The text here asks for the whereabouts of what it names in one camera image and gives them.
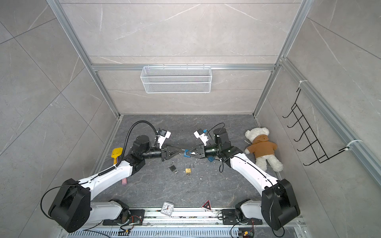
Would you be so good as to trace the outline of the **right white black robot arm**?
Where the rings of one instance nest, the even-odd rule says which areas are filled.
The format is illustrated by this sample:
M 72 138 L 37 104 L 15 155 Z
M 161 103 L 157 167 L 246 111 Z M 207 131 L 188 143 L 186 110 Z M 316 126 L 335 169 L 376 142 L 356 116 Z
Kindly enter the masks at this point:
M 214 144 L 208 144 L 205 131 L 199 129 L 194 136 L 202 141 L 198 147 L 186 151 L 194 158 L 217 157 L 223 164 L 239 172 L 261 193 L 261 219 L 278 231 L 300 215 L 300 208 L 292 184 L 278 180 L 254 164 L 238 147 L 231 145 L 225 128 L 213 131 Z

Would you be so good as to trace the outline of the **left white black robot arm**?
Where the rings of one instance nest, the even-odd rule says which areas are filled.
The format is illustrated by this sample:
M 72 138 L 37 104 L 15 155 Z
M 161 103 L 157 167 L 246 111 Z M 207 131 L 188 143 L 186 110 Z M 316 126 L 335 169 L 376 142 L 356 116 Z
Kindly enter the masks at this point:
M 177 155 L 181 149 L 173 146 L 152 147 L 149 137 L 138 136 L 128 154 L 121 154 L 117 164 L 95 175 L 76 181 L 66 180 L 53 200 L 48 216 L 67 232 L 77 231 L 83 225 L 102 220 L 120 220 L 128 206 L 119 200 L 93 202 L 108 187 L 136 174 L 147 159 L 163 161 Z

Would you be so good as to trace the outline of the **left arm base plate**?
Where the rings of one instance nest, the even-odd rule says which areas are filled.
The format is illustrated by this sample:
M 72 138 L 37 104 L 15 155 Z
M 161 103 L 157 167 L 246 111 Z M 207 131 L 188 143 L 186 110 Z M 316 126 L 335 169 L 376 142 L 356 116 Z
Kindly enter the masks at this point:
M 141 225 L 145 216 L 144 209 L 123 210 L 115 220 L 104 220 L 103 226 Z

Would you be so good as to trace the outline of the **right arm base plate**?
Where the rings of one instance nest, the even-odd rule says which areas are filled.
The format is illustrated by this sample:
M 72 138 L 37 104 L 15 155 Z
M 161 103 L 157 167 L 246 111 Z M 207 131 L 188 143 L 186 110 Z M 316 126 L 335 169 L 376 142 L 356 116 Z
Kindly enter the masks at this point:
M 262 225 L 263 217 L 257 211 L 244 211 L 241 209 L 223 209 L 217 218 L 223 222 L 224 225 L 234 225 L 236 223 L 242 225 Z

